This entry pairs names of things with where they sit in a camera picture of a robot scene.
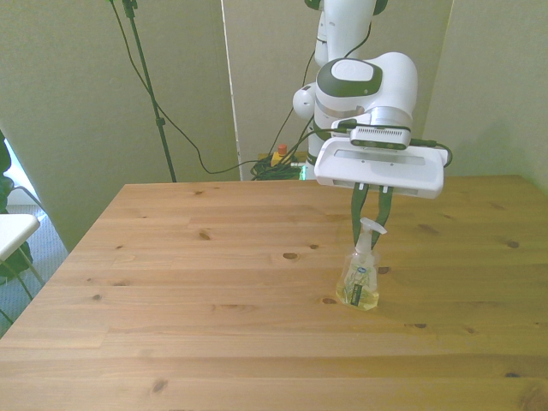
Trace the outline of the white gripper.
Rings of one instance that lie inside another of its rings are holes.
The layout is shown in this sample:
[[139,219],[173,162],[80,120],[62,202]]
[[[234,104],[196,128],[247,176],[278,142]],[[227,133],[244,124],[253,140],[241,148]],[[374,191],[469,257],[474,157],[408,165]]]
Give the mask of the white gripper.
[[356,246],[369,185],[379,186],[375,222],[384,227],[390,215],[391,188],[396,194],[435,199],[444,187],[445,164],[443,149],[410,146],[398,151],[354,146],[345,138],[331,138],[320,149],[314,175],[322,185],[353,188],[350,211]]

